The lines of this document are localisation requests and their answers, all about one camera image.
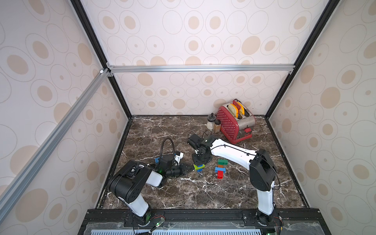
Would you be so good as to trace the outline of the lime green 2x4 lego brick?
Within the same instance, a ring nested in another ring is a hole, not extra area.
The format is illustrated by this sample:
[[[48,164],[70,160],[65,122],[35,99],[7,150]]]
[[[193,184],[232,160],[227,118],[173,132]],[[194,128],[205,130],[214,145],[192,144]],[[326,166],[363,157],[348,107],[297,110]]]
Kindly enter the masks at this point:
[[[202,164],[202,165],[195,165],[194,164],[194,169],[197,171],[198,169],[203,169],[203,168],[205,168],[205,165],[204,164]]]

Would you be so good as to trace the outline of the red 2x2 lego brick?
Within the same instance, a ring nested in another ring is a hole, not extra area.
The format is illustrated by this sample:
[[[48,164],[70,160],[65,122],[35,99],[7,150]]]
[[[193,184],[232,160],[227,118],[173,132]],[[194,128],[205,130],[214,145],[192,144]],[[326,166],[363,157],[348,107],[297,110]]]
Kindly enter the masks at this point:
[[[223,171],[218,171],[217,172],[217,179],[223,179],[224,177],[224,172]]]

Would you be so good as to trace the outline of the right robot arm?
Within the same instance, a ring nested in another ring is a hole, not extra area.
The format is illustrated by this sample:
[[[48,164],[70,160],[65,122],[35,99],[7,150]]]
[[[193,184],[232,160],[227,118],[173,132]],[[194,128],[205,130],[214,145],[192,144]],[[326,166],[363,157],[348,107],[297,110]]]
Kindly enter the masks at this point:
[[[188,137],[187,143],[195,150],[192,158],[196,165],[205,165],[212,159],[212,156],[217,156],[247,169],[250,182],[257,190],[258,223],[262,226],[272,223],[275,209],[273,189],[275,181],[279,178],[275,164],[266,150],[244,149],[214,135],[202,138],[197,134],[192,134]]]

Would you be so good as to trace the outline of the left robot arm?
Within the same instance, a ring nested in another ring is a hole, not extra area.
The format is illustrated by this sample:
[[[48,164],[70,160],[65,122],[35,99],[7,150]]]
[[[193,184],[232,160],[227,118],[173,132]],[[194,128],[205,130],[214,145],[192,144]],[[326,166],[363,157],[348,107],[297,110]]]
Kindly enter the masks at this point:
[[[107,190],[125,203],[143,224],[151,218],[151,209],[141,191],[145,185],[161,188],[169,178],[177,178],[195,170],[193,164],[181,161],[182,152],[167,154],[155,159],[154,164],[128,161],[109,180]]]

